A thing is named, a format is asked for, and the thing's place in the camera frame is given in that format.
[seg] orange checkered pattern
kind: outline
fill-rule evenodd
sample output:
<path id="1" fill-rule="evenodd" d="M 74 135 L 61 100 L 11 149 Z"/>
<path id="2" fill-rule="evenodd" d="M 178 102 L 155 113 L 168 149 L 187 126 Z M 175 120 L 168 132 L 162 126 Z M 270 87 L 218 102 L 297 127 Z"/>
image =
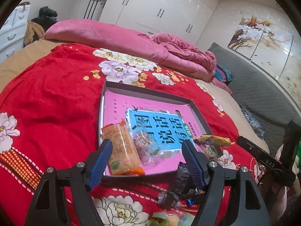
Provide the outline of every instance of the orange checkered pattern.
<path id="1" fill-rule="evenodd" d="M 2 159 L 15 174 L 19 175 L 24 182 L 26 182 L 34 190 L 37 188 L 41 176 L 32 169 L 29 162 L 27 162 L 18 152 L 10 149 L 7 152 L 0 154 Z"/>

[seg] orange plastic wrapper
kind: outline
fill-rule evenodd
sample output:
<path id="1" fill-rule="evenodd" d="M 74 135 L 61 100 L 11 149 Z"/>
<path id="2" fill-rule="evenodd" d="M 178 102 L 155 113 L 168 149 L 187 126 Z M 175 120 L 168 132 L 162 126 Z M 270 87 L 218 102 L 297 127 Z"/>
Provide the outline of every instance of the orange plastic wrapper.
<path id="1" fill-rule="evenodd" d="M 101 130 L 103 139 L 113 143 L 113 153 L 109 159 L 112 175 L 145 175 L 125 120 L 121 119 L 121 122 L 107 125 Z"/>

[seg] beige bed sheet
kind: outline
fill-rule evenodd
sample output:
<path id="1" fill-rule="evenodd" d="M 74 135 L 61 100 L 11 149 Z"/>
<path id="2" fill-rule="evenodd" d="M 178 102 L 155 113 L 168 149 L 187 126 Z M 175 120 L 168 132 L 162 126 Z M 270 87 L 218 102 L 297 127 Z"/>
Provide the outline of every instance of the beige bed sheet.
<path id="1" fill-rule="evenodd" d="M 14 77 L 19 75 L 23 70 L 32 65 L 38 59 L 48 55 L 51 49 L 61 44 L 62 43 L 43 39 L 35 41 L 1 63 L 0 92 Z M 247 120 L 244 118 L 236 101 L 225 90 L 214 86 L 212 83 L 201 80 L 197 81 L 207 87 L 210 94 L 219 101 L 224 111 L 233 120 L 241 136 L 244 136 L 253 143 L 257 144 L 260 148 L 269 152 L 265 141 L 257 137 Z"/>

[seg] gray headboard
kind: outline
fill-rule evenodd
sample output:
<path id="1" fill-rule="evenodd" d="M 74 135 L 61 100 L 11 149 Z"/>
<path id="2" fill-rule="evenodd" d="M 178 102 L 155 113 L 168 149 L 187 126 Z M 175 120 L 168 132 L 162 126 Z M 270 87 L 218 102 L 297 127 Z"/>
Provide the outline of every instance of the gray headboard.
<path id="1" fill-rule="evenodd" d="M 235 53 L 216 43 L 209 49 L 217 63 L 230 70 L 233 76 L 229 88 L 241 108 L 246 107 L 265 131 L 270 153 L 276 154 L 282 145 L 285 126 L 291 119 L 301 125 L 301 118 L 291 102 L 263 73 Z"/>

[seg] red blanket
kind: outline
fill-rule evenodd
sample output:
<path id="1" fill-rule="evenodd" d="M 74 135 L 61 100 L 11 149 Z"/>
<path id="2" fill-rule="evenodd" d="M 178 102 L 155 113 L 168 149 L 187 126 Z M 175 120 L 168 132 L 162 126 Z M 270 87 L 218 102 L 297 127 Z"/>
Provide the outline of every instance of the red blanket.
<path id="1" fill-rule="evenodd" d="M 232 142 L 238 137 L 230 117 L 193 79 L 125 54 L 80 44 L 57 46 L 0 94 L 0 204 L 16 226 L 24 225 L 32 195 L 47 167 L 69 168 L 97 149 L 100 96 L 106 80 L 191 99 L 215 135 L 229 137 Z M 244 165 L 253 170 L 255 161 L 233 145 L 224 150 L 221 162 L 227 168 Z M 142 226 L 149 215 L 159 211 L 156 197 L 168 188 L 169 180 L 104 186 L 92 193 L 104 223 Z M 225 189 L 219 220 L 225 214 L 228 196 Z M 66 197 L 71 218 L 78 224 L 72 197 L 69 193 Z M 131 205 L 127 207 L 131 217 L 118 216 L 119 204 Z M 183 206 L 181 211 L 193 213 L 196 208 Z"/>

